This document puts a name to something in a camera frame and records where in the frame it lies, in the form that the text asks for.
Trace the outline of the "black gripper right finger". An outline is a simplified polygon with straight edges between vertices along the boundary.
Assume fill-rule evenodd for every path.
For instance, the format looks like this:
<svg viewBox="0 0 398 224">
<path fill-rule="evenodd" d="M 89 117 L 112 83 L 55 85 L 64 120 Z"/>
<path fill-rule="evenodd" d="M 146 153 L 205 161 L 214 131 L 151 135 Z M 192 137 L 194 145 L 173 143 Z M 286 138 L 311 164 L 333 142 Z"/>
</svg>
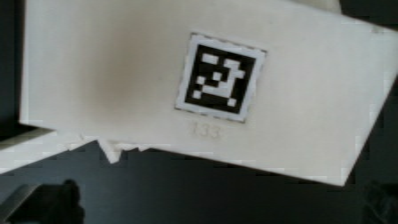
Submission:
<svg viewBox="0 0 398 224">
<path fill-rule="evenodd" d="M 361 224 L 398 224 L 398 183 L 366 185 Z"/>
</svg>

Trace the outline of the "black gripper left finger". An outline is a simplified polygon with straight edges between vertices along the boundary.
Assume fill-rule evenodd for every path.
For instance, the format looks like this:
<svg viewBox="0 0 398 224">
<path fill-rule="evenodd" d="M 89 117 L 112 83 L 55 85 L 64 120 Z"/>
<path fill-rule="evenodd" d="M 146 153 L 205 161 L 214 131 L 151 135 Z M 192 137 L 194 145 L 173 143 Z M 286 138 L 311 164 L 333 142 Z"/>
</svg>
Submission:
<svg viewBox="0 0 398 224">
<path fill-rule="evenodd" d="M 61 184 L 23 184 L 0 203 L 0 224 L 84 224 L 80 188 Z"/>
</svg>

